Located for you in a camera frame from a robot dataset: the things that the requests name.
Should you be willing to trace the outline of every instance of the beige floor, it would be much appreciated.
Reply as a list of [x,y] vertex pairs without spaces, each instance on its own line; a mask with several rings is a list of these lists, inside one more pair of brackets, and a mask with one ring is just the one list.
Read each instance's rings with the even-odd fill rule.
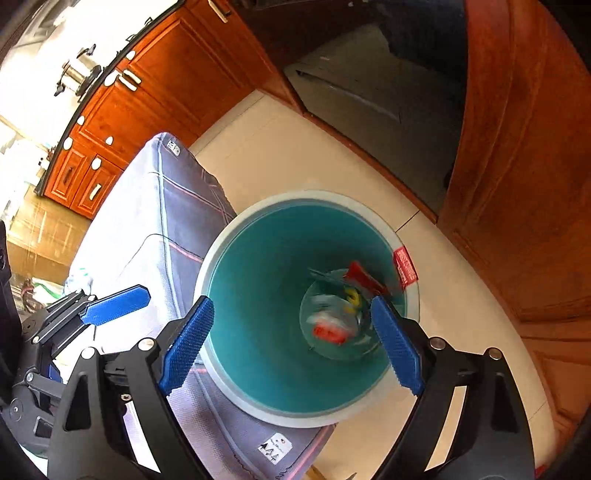
[[[472,267],[395,187],[341,143],[269,97],[254,92],[191,148],[223,186],[239,213],[269,195],[323,189],[367,205],[395,229],[419,275],[420,322],[429,336],[456,349],[500,348],[512,369],[530,421],[536,465],[553,455],[555,437],[540,380],[519,336]],[[456,392],[431,459],[441,463],[462,406]],[[392,393],[341,422],[315,465],[329,480],[371,478],[398,436],[414,397]]]

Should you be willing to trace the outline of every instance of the black countertop edge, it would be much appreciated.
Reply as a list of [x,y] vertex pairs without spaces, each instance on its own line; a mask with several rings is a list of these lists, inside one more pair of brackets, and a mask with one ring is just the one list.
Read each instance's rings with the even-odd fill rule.
[[35,187],[34,191],[37,195],[39,195],[39,196],[45,195],[45,189],[47,188],[47,180],[49,179],[49,176],[51,175],[51,171],[53,169],[53,166],[56,163],[57,157],[61,153],[61,149],[63,148],[64,142],[65,142],[66,138],[68,138],[68,136],[70,135],[70,131],[74,127],[74,124],[77,122],[78,118],[82,114],[82,110],[84,110],[86,104],[92,98],[92,96],[95,94],[95,92],[98,90],[99,86],[105,81],[107,76],[109,76],[109,74],[115,69],[117,64],[121,60],[123,60],[125,58],[125,56],[131,50],[134,49],[134,47],[137,45],[137,43],[140,40],[142,40],[142,38],[144,38],[154,27],[156,27],[162,20],[167,18],[171,13],[176,12],[179,8],[181,8],[183,6],[183,4],[185,3],[185,1],[186,0],[178,0],[174,5],[171,5],[170,7],[168,7],[158,17],[156,17],[149,24],[147,24],[144,28],[142,28],[139,32],[137,32],[135,37],[133,37],[133,39],[128,42],[128,44],[116,55],[116,57],[111,61],[111,63],[109,63],[109,65],[103,69],[103,72],[100,74],[100,76],[92,83],[92,85],[90,85],[88,90],[85,92],[85,94],[80,99],[80,104],[78,105],[78,108],[74,112],[74,115],[72,115],[72,118],[70,119],[68,126],[64,130],[64,133],[61,136],[60,141],[57,143],[56,150],[50,159],[50,163],[49,163],[49,166],[47,167],[47,170],[45,171],[41,180],[37,184],[37,187]]

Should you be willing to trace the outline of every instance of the trash can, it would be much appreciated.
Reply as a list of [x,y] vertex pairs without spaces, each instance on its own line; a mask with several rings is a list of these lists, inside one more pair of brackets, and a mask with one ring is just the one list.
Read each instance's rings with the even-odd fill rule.
[[307,190],[265,199],[238,215],[203,262],[195,290],[215,305],[201,356],[214,382],[245,412],[288,427],[339,422],[402,388],[383,347],[353,362],[319,355],[300,329],[314,280],[359,261],[419,320],[418,285],[400,290],[396,233],[348,197]]

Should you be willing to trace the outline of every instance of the cabinet handle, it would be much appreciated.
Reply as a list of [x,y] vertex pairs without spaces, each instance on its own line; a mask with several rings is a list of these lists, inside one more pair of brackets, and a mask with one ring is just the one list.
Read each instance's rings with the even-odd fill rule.
[[135,83],[142,83],[142,79],[139,78],[135,73],[130,72],[129,70],[125,69],[123,71],[129,78],[131,78]]
[[65,185],[66,183],[68,183],[68,180],[70,178],[70,175],[72,175],[72,170],[74,170],[74,167],[70,167],[68,168],[68,171],[66,172],[66,174],[64,175],[64,179],[62,181],[62,183]]
[[224,23],[228,23],[228,19],[226,15],[219,9],[219,7],[215,4],[213,0],[207,0],[207,3],[211,7],[211,9],[215,12],[215,14],[220,18],[220,20]]
[[136,91],[136,90],[138,89],[138,88],[137,88],[135,85],[133,85],[133,84],[132,84],[132,83],[131,83],[129,80],[126,80],[126,79],[123,77],[123,75],[119,75],[117,78],[119,79],[119,81],[120,81],[121,83],[123,83],[123,85],[125,85],[125,86],[126,86],[128,89],[130,89],[132,92],[134,92],[134,91]]
[[92,200],[94,200],[95,195],[97,193],[99,193],[99,190],[101,189],[102,185],[100,183],[96,184],[96,187],[92,189],[92,192],[90,192],[90,195],[88,195],[88,199],[92,202]]

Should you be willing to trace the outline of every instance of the silver bolt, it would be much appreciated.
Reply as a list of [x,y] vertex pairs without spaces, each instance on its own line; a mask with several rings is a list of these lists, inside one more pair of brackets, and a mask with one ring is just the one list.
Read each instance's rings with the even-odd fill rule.
[[491,348],[490,350],[488,350],[488,355],[493,359],[493,360],[500,360],[501,358],[503,358],[503,354],[501,353],[501,351],[498,348]]
[[91,346],[87,346],[84,350],[82,350],[82,353],[80,354],[82,356],[83,359],[88,360],[90,358],[92,358],[92,356],[95,354],[95,349],[93,349]]
[[142,338],[138,343],[138,348],[147,352],[154,346],[154,339],[153,338]]
[[440,337],[433,337],[429,340],[429,345],[435,350],[443,350],[446,346],[445,340]]

